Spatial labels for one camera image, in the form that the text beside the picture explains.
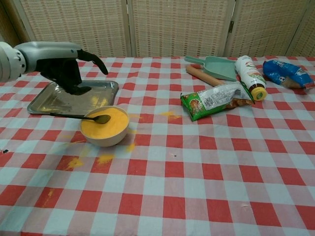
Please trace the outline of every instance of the green snack package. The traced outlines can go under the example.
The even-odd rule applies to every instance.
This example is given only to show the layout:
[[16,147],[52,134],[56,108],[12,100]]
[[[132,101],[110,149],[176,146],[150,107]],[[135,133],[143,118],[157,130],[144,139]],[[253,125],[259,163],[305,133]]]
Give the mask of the green snack package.
[[215,86],[212,89],[181,95],[181,101],[192,121],[210,114],[254,103],[252,95],[240,82]]

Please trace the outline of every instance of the white bottle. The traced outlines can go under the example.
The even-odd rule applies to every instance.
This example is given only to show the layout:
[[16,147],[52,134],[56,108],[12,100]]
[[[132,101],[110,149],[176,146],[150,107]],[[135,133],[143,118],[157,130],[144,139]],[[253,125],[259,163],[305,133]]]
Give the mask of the white bottle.
[[256,66],[249,56],[237,58],[235,68],[244,82],[247,89],[250,91],[255,101],[261,101],[267,96],[266,81],[259,73]]

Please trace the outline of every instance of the yellow bottle cap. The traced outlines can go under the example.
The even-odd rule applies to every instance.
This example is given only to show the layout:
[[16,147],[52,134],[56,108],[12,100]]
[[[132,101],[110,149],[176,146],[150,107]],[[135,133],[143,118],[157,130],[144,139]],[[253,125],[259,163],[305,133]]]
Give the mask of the yellow bottle cap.
[[255,101],[261,101],[265,99],[268,93],[263,87],[256,87],[251,91],[251,94]]

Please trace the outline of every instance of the bowl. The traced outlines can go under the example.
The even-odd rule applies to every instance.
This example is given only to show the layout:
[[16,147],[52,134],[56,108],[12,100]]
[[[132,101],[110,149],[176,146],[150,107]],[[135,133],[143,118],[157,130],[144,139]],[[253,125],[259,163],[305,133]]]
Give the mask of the bowl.
[[128,126],[129,126],[129,115],[128,115],[128,113],[124,109],[122,109],[120,107],[117,107],[117,106],[104,106],[104,107],[96,108],[93,111],[87,113],[85,116],[88,117],[91,114],[94,114],[94,113],[100,112],[100,111],[104,111],[104,110],[106,110],[108,108],[116,108],[116,109],[122,111],[123,113],[125,113],[127,115],[127,117],[128,117],[128,123],[127,123],[126,127],[120,133],[115,134],[115,135],[110,136],[110,137],[107,137],[107,138],[90,137],[90,136],[88,136],[87,134],[85,134],[82,131],[82,122],[83,122],[83,120],[81,120],[81,122],[80,122],[80,131],[84,135],[84,137],[90,143],[92,143],[94,145],[97,145],[97,146],[101,146],[101,147],[110,147],[110,146],[113,146],[113,145],[116,145],[117,143],[119,143],[126,136],[127,131],[128,131]]

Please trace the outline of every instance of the wicker room divider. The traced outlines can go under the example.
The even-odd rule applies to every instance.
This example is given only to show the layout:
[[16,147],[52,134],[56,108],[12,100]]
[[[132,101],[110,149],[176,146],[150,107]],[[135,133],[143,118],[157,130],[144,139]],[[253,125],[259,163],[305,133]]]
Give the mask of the wicker room divider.
[[128,0],[136,56],[222,56],[233,0]]
[[315,56],[315,0],[12,2],[30,40],[72,41],[103,57]]
[[24,21],[33,32],[31,40],[71,41],[99,56],[130,55],[126,0],[15,2],[25,12]]
[[236,0],[224,55],[284,56],[309,0]]
[[311,0],[286,55],[315,57],[315,0]]
[[11,46],[15,46],[20,43],[20,39],[10,22],[2,2],[0,1],[0,41],[2,40]]

